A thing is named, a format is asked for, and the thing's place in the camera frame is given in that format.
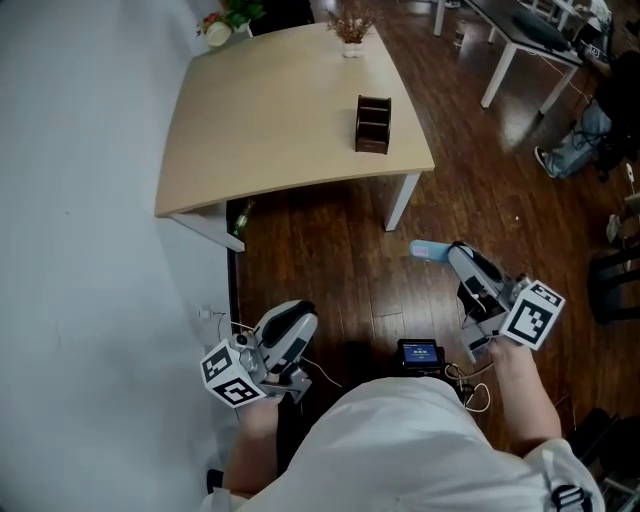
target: wooden floor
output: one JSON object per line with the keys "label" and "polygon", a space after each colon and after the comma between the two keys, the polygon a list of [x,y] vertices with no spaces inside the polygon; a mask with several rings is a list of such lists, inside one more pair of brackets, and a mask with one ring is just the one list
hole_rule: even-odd
{"label": "wooden floor", "polygon": [[[537,118],[560,74],[518,52],[491,107],[482,109],[503,43],[489,45],[489,27],[472,13],[455,11],[447,11],[443,35],[436,38],[435,9],[428,14],[427,8],[386,2],[378,30],[411,95],[435,172],[422,176],[392,233],[383,231],[382,217],[393,179],[259,196],[245,233],[246,253],[237,257],[241,322],[253,325],[286,300],[313,301],[319,328],[306,355],[345,387],[388,374],[403,337],[435,338],[450,362],[466,364],[458,346],[463,315],[456,278],[450,269],[408,256],[413,239],[462,240],[509,274],[526,272],[567,298],[536,355],[552,400],[571,394],[578,421],[594,406],[623,416],[640,413],[640,323],[596,325],[585,289],[588,261],[606,247],[608,216],[627,193],[622,172],[604,185],[593,169],[549,179],[532,148],[550,147],[568,130],[584,106],[578,93],[568,89],[544,119]],[[460,51],[452,44],[458,15],[468,20]],[[578,73],[574,84],[584,83]],[[392,133],[391,144],[401,136]],[[315,368],[309,373],[314,384],[304,412],[313,421],[343,390]],[[492,405],[477,420],[504,449],[500,396],[491,372],[484,380]],[[563,419],[570,418],[565,413]]]}

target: wooden pen holder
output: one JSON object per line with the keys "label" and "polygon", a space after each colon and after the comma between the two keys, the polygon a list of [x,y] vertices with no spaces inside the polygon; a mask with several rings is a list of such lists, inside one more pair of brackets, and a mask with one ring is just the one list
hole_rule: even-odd
{"label": "wooden pen holder", "polygon": [[358,96],[356,151],[386,155],[389,151],[390,130],[391,98]]}

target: white table leg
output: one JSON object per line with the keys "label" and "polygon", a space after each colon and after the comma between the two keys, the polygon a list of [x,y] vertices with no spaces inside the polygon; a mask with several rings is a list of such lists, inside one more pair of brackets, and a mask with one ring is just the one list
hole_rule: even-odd
{"label": "white table leg", "polygon": [[558,30],[562,32],[562,29],[567,24],[567,20],[569,19],[569,13],[567,11],[562,11],[560,15],[560,22],[558,23]]}
{"label": "white table leg", "polygon": [[564,91],[565,87],[569,84],[569,82],[571,82],[571,79],[573,78],[573,75],[576,74],[576,71],[578,71],[577,66],[572,67],[565,72],[553,91],[551,91],[551,94],[549,94],[549,97],[540,107],[540,113],[542,115],[545,115],[547,111],[553,106],[560,94],[562,94],[562,91]]}
{"label": "white table leg", "polygon": [[396,229],[400,216],[409,202],[411,193],[420,179],[420,174],[422,174],[421,171],[407,173],[404,175],[402,181],[398,183],[393,194],[394,198],[393,204],[390,208],[391,212],[387,216],[387,221],[385,222],[385,231],[393,231]]}
{"label": "white table leg", "polygon": [[438,0],[438,10],[436,11],[436,25],[433,28],[433,34],[440,37],[442,34],[442,24],[444,23],[444,4],[445,0]]}
{"label": "white table leg", "polygon": [[197,213],[176,213],[171,218],[227,249],[235,252],[244,252],[244,242],[242,240],[221,230],[219,225],[202,215]]}
{"label": "white table leg", "polygon": [[500,83],[502,82],[507,69],[509,69],[509,64],[511,64],[511,59],[513,59],[515,53],[516,45],[513,43],[507,43],[507,46],[504,47],[504,52],[502,52],[502,57],[500,57],[500,62],[498,62],[498,67],[493,73],[493,78],[491,78],[491,82],[489,82],[487,92],[484,93],[482,101],[480,102],[484,108],[491,105],[491,101],[496,95],[496,91],[498,90],[498,87],[500,87]]}

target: display screen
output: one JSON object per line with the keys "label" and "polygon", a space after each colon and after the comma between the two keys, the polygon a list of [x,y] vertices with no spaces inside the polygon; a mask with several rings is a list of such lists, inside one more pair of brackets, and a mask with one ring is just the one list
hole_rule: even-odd
{"label": "display screen", "polygon": [[405,343],[404,360],[407,363],[437,363],[438,354],[435,345],[423,343]]}

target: person's leg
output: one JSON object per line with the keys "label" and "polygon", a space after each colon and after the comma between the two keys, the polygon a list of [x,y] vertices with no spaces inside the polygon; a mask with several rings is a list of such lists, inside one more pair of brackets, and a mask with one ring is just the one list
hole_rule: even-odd
{"label": "person's leg", "polygon": [[596,101],[582,113],[574,129],[550,152],[535,148],[534,155],[552,178],[566,178],[598,154],[601,136],[611,129],[611,120]]}

